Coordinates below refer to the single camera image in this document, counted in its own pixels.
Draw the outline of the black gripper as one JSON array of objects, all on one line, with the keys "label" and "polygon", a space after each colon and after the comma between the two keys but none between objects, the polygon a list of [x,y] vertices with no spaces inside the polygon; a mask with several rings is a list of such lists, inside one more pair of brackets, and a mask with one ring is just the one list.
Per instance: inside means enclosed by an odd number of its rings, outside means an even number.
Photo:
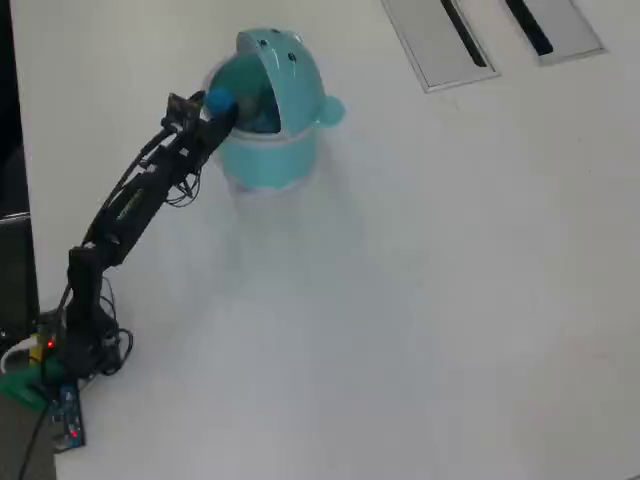
[{"label": "black gripper", "polygon": [[[195,93],[200,111],[206,106],[204,90]],[[231,134],[239,118],[238,110],[225,110],[209,119],[199,119],[192,127],[177,134],[169,144],[172,163],[178,169],[200,169],[202,156],[211,156]]]}]

